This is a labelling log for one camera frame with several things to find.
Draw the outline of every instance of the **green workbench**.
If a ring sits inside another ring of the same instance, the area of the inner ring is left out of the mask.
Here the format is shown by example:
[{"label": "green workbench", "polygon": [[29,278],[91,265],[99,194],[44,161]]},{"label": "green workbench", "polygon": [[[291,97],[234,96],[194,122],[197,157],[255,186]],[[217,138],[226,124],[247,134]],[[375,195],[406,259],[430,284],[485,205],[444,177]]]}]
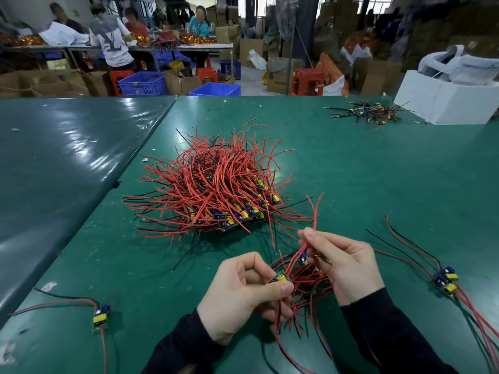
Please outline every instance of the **green workbench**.
[{"label": "green workbench", "polygon": [[[499,327],[499,125],[434,126],[407,113],[399,124],[353,124],[353,119],[329,119],[346,107],[336,97],[180,97],[140,154],[176,157],[186,143],[182,133],[229,136],[250,119],[257,137],[283,139],[280,149],[295,149],[278,156],[279,181],[290,173],[296,180],[285,194],[294,201],[314,200],[324,192],[317,228],[377,248],[372,232],[394,243],[383,215],[401,233],[453,266],[476,308]],[[138,373],[154,345],[169,333],[179,317],[201,300],[215,271],[225,258],[257,250],[265,260],[277,257],[268,226],[232,231],[226,237],[201,236],[179,267],[173,265],[190,246],[190,239],[170,244],[169,239],[145,239],[135,229],[133,212],[122,195],[153,190],[136,182],[144,174],[135,157],[38,283],[56,282],[53,292],[87,296],[111,305],[106,331],[108,372]],[[311,213],[306,202],[294,207]],[[282,237],[278,248],[297,248]],[[394,302],[407,314],[437,354],[461,374],[488,372],[485,359],[463,311],[436,291],[408,265],[378,257],[385,284]],[[32,292],[21,308],[54,299]],[[376,372],[359,355],[333,298],[318,306],[322,332],[340,372]],[[32,311],[10,319],[0,332],[0,346],[12,348],[15,363],[0,366],[0,373],[99,373],[102,348],[91,331],[92,310],[57,307]],[[301,365],[317,373],[335,372],[315,332],[300,340],[293,329],[283,332],[283,345]],[[217,373],[295,373],[272,340],[269,324],[252,318],[233,339]]]}]

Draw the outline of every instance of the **red shirt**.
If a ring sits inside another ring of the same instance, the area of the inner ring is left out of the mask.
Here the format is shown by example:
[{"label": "red shirt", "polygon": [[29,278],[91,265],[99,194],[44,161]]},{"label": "red shirt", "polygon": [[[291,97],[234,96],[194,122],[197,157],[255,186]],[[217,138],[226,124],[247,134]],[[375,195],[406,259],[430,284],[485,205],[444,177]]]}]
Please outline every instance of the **red shirt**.
[{"label": "red shirt", "polygon": [[135,35],[137,35],[139,37],[144,37],[144,38],[148,38],[149,37],[149,32],[147,31],[146,26],[144,24],[140,23],[140,22],[135,27],[132,26],[132,24],[130,22],[127,22],[125,24],[125,27],[132,34],[135,34]]}]

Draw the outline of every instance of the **blue basket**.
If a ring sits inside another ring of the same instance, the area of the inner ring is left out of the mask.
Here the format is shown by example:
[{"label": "blue basket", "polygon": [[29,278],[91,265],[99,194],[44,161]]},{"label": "blue basket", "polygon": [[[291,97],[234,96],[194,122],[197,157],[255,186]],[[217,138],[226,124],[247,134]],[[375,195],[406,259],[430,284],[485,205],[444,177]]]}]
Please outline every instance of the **blue basket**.
[{"label": "blue basket", "polygon": [[137,72],[118,81],[124,96],[167,95],[163,72]]},{"label": "blue basket", "polygon": [[[223,75],[232,75],[230,60],[220,61],[220,72]],[[234,80],[240,80],[240,79],[241,79],[241,62],[239,60],[234,60]]]},{"label": "blue basket", "polygon": [[207,83],[189,93],[190,96],[240,96],[241,86],[236,84]]}]

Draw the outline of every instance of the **fingernail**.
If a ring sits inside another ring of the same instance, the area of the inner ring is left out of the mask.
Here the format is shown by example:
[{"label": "fingernail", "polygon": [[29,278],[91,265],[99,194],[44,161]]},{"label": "fingernail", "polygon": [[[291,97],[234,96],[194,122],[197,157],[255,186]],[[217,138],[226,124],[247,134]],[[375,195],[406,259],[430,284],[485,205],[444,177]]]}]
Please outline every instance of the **fingernail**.
[{"label": "fingernail", "polygon": [[307,227],[305,228],[305,236],[308,237],[309,239],[313,239],[315,236],[315,231],[310,227]]},{"label": "fingernail", "polygon": [[285,295],[289,295],[294,290],[294,284],[292,282],[286,281],[281,285],[281,289]]}]

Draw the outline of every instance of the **white box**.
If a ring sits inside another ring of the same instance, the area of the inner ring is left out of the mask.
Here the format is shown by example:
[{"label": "white box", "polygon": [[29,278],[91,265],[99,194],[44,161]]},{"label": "white box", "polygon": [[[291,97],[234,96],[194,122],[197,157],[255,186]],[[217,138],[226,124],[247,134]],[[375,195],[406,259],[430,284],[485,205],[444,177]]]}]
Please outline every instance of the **white box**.
[{"label": "white box", "polygon": [[434,125],[483,125],[499,107],[499,83],[489,86],[454,84],[407,71],[396,105]]}]

